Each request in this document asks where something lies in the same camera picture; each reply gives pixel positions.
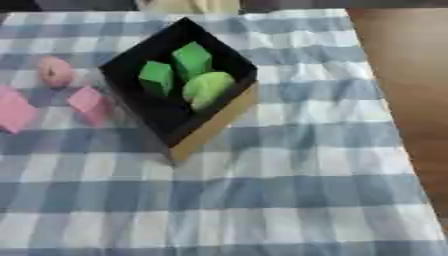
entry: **cardboard box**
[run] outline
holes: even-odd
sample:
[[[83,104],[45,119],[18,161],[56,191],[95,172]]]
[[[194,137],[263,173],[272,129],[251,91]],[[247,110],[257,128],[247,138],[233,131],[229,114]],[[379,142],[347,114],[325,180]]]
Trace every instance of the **cardboard box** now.
[[[178,74],[167,98],[145,91],[138,81],[140,69],[148,60],[173,65],[171,53],[192,41],[212,54],[215,70],[231,74],[236,81],[200,112],[193,112],[183,100],[184,83]],[[186,159],[258,100],[257,68],[188,18],[118,55],[100,70],[116,97],[144,127],[155,133],[161,150],[174,162]]]

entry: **green cube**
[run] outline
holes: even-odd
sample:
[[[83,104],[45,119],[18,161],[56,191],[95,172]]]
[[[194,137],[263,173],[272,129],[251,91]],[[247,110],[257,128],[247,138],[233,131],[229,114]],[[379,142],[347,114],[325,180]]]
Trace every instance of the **green cube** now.
[[[160,96],[168,96],[173,88],[171,66],[156,61],[148,61],[138,75],[141,86]]]
[[[212,55],[196,42],[191,42],[173,53],[179,75],[185,82],[212,71]]]

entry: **green toy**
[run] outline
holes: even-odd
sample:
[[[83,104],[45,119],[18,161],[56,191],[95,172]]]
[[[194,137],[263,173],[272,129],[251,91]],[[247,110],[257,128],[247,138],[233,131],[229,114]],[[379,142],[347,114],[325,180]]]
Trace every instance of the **green toy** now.
[[[173,57],[179,75],[185,82],[212,71],[212,56],[196,42],[176,50]]]
[[[160,96],[168,96],[173,88],[173,71],[169,64],[148,61],[138,75],[140,84]]]
[[[210,105],[235,80],[225,72],[209,72],[190,80],[183,89],[183,97],[194,110]]]

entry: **pink block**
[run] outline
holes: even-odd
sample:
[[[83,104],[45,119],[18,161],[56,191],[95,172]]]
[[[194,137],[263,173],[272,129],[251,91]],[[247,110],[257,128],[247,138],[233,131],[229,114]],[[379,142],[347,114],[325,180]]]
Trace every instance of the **pink block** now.
[[[93,126],[98,126],[104,122],[110,112],[107,98],[91,86],[79,89],[68,99],[68,102]]]
[[[15,89],[0,86],[0,126],[18,133],[36,115],[36,108]]]

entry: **pink object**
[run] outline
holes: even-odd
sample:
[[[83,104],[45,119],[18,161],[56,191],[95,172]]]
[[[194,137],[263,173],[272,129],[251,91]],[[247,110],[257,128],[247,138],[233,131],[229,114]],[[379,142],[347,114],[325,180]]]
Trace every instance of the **pink object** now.
[[[74,76],[70,64],[51,56],[44,57],[39,61],[37,71],[42,80],[53,88],[67,86]]]
[[[36,115],[36,108],[15,89],[0,86],[0,126],[18,133]]]
[[[68,99],[68,102],[93,126],[101,124],[110,112],[107,98],[91,86],[79,89]]]

